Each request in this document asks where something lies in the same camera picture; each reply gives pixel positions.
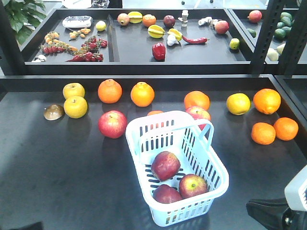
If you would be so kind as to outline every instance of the red apple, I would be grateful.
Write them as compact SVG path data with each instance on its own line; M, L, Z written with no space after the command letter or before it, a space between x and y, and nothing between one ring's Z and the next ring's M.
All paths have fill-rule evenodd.
M262 18L262 13L258 10L251 11L248 16L248 19L251 23L257 23L261 20L261 18Z
M125 133L127 127L126 116L117 110L102 114L98 120L99 131L108 138L119 138Z
M215 31L220 35L225 34L229 30L229 24L224 20L218 21L214 27Z
M167 28L173 28L173 26L175 25L175 22L176 20L173 15L167 15L163 19L163 23Z
M151 170L154 177L160 181L165 181L175 176L180 166L180 161L175 154L169 151L163 151L154 158Z
M153 192L153 198L163 204L170 204L182 200L180 193L167 184L162 184Z
M179 192L182 198L190 198L207 192L205 180L195 174L184 175L179 182Z
M194 118L194 120L207 119L207 120L211 121L210 114L204 108L202 108L200 106L191 106L191 107L186 109L186 112L188 114L190 114ZM206 124L199 125L201 130L203 130L203 128L205 128L205 126L206 126Z

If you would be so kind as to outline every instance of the white plastic basket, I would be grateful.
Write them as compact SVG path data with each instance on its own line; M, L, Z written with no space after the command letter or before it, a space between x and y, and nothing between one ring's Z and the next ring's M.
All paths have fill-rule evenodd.
M206 124L203 131L198 127L200 124ZM194 120L182 111L140 117L129 122L126 139L144 200L157 225L165 227L207 213L213 200L228 189L228 172L211 146L213 132L210 121ZM181 167L176 176L160 182L153 176L151 164L158 153L166 150L178 157ZM209 191L171 204L154 200L153 191L159 185L167 184L178 189L180 179L188 173L204 178Z

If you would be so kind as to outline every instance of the green plant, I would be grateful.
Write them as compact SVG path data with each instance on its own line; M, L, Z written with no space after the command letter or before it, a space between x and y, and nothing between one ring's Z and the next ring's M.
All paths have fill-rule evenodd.
M46 17L37 10L37 7L46 10L42 0L2 0L2 3L19 44L24 43L32 33L33 29L29 24L37 28L40 24L39 19Z

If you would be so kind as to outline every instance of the red bell pepper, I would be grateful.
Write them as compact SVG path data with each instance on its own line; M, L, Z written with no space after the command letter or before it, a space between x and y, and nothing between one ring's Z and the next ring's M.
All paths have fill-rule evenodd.
M162 42L154 44L152 47L152 51L153 51L153 57L156 60L161 61L165 59L166 47Z

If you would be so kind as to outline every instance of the orange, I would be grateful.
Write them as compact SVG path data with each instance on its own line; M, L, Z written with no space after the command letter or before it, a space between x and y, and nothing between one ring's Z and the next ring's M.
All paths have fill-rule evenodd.
M192 91L185 96L183 103L186 109L190 108L191 106L199 106L205 110L208 110L210 106L210 99L201 91Z
M147 114L147 116L154 115L154 114L161 114L161 113L163 113L163 111L161 110L152 110Z
M281 98L275 90L262 89L254 95L253 102L259 112L269 115L278 110Z
M273 125L276 137L280 140L292 140L298 133L298 124L288 117L279 118Z
M130 96L133 103L138 107L147 107L154 100L154 90L149 84L140 81L134 85Z
M251 130L251 138L257 144L269 145L273 143L276 137L275 129L268 123L258 122L253 125Z
M118 102L122 94L121 85L113 79L103 81L98 87L99 99L107 104Z

